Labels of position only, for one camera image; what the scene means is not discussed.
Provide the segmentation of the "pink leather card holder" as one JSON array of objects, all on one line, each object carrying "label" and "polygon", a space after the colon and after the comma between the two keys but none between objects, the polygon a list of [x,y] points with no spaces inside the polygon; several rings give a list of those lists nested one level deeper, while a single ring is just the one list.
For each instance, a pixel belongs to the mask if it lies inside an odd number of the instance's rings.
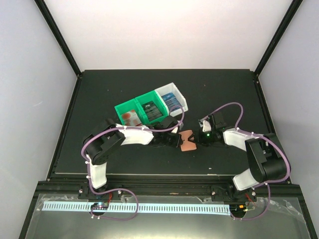
[{"label": "pink leather card holder", "polygon": [[193,139],[193,131],[185,130],[179,133],[181,135],[182,144],[180,145],[180,149],[182,152],[193,151],[197,149],[197,146],[194,142],[189,139]]}]

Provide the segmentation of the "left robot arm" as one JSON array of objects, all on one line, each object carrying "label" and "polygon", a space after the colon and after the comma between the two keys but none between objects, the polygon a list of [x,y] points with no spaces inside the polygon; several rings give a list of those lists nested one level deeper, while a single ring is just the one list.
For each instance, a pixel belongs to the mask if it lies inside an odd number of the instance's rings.
[{"label": "left robot arm", "polygon": [[172,116],[154,124],[127,126],[105,120],[100,127],[83,140],[81,156],[86,160],[89,192],[96,199],[107,193],[107,163],[122,146],[140,144],[152,147],[177,148],[182,140],[179,133],[182,121]]}]

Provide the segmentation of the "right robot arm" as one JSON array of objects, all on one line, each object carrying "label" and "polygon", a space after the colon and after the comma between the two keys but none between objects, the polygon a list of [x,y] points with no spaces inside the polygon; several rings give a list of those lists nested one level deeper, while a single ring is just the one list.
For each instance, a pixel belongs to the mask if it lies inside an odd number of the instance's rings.
[{"label": "right robot arm", "polygon": [[201,119],[199,124],[199,131],[187,141],[202,146],[232,146],[247,154],[248,169],[221,188],[230,201],[240,201],[249,189],[289,178],[291,166],[275,134],[255,134],[228,126],[221,112]]}]

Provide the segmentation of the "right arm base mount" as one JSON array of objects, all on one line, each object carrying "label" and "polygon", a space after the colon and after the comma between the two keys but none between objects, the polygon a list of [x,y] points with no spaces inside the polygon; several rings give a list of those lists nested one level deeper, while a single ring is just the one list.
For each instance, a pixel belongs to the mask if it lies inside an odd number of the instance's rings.
[{"label": "right arm base mount", "polygon": [[251,188],[239,191],[231,184],[212,184],[210,187],[212,201],[224,203],[245,203],[248,201],[256,202]]}]

